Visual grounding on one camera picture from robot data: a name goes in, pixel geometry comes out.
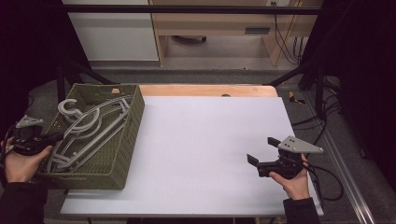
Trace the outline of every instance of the basket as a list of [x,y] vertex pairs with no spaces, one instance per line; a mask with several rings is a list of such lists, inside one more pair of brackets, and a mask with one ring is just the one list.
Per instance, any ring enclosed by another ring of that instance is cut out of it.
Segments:
[[[50,189],[123,189],[145,107],[139,87],[136,85],[75,84],[67,96],[67,99],[76,99],[74,108],[84,113],[108,100],[127,95],[132,96],[132,101],[124,126],[117,133],[114,132],[115,135],[109,138],[110,140],[90,159],[74,173],[49,173],[46,171],[49,159],[46,159],[41,163],[39,172],[35,176],[36,179],[44,182]],[[99,132],[118,116],[117,113],[113,113],[108,116],[109,118],[103,119]],[[64,115],[58,113],[47,133],[64,133],[71,124]],[[74,150],[79,151],[81,145],[88,144],[91,140],[88,138],[79,144],[71,145],[64,155],[72,157]]]

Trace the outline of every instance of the black pole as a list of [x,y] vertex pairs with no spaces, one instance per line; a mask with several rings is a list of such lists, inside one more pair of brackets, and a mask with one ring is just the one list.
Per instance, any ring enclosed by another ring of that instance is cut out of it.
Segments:
[[145,5],[43,5],[44,9],[84,13],[203,13],[203,14],[276,14],[319,15],[338,9],[321,7],[232,7],[232,6],[145,6]]
[[104,85],[120,84],[120,83],[112,82],[112,81],[108,80],[107,78],[100,76],[99,74],[93,72],[91,70],[91,68],[85,67],[77,62],[70,61],[69,65],[71,67],[73,67],[74,69],[77,69],[79,72],[84,73],[84,74],[100,81]]
[[279,77],[279,78],[273,80],[272,82],[263,84],[263,85],[276,87],[276,86],[282,84],[283,82],[289,80],[292,77],[295,77],[299,74],[303,74],[307,69],[311,69],[312,65],[313,65],[313,60],[307,61],[306,63],[301,64],[300,66],[296,67],[295,69],[289,71],[286,75]]

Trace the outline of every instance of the table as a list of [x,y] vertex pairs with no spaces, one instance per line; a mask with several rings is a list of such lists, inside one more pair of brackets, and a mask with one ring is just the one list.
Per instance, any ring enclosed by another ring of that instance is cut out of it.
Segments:
[[[283,140],[292,134],[282,99],[274,97],[273,87],[171,85],[141,86],[141,90],[146,107],[125,189],[70,190],[62,214],[284,215],[284,190],[271,178],[259,178],[247,162],[247,153],[276,160],[277,150],[266,144],[266,137]],[[160,90],[166,96],[158,96]],[[193,91],[206,96],[189,96]],[[207,97],[210,92],[216,96],[248,91],[273,97]],[[311,182],[309,188],[322,215]]]
[[[245,6],[270,7],[270,1],[262,0],[149,0],[153,6]],[[322,0],[276,1],[279,7],[320,7]],[[314,26],[316,15],[274,15],[261,14],[182,14],[153,13],[154,34],[157,42],[160,64],[163,65],[168,36],[170,35],[233,35],[261,36],[272,65],[280,64],[285,45],[280,42],[279,34],[288,42],[289,37],[309,37]]]

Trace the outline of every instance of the gray floor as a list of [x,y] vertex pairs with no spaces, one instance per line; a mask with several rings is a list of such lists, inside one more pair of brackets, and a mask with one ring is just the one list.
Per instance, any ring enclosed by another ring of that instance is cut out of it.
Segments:
[[[98,73],[113,81],[136,84],[262,84],[286,74],[295,67],[286,60],[280,66],[273,67],[259,37],[219,36],[209,36],[205,43],[199,39],[171,38],[163,67],[148,62],[92,63],[92,65]],[[310,104],[301,105],[289,100],[289,93],[293,91],[297,99],[312,101],[314,95],[312,91],[298,91],[296,86],[298,80],[299,77],[295,77],[277,87],[291,123],[313,116]],[[33,90],[31,94],[35,101],[26,113],[33,117],[52,118],[56,113],[55,92],[55,82]],[[307,129],[295,130],[295,135],[307,142],[313,142],[319,133],[319,127],[310,128],[315,125],[317,124],[314,120],[299,126],[298,128]],[[356,182],[376,223],[396,223],[395,193],[378,171],[375,163],[361,158],[359,146],[342,114],[335,111],[329,115],[326,133],[327,135],[318,141],[318,145],[339,151],[351,173],[350,178]],[[336,173],[328,153],[312,155],[309,160]],[[336,182],[323,173],[319,173],[319,177],[322,181],[323,194],[327,197],[336,196],[339,192]],[[65,217],[59,214],[64,198],[62,190],[50,191],[46,218],[85,221],[85,218]],[[322,223],[364,223],[358,219],[353,203],[350,202],[351,198],[353,198],[351,195],[346,194],[340,201],[325,202]],[[93,223],[100,223],[99,220],[96,219]],[[268,222],[268,219],[262,220],[262,223]],[[110,220],[108,223],[115,223],[115,220]]]

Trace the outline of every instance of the electrical outlet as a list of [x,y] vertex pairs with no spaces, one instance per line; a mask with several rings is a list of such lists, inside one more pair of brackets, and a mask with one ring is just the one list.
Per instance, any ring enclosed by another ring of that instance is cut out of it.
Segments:
[[288,7],[290,3],[290,0],[277,0],[277,6],[278,7]]
[[267,0],[266,7],[287,7],[290,0]]

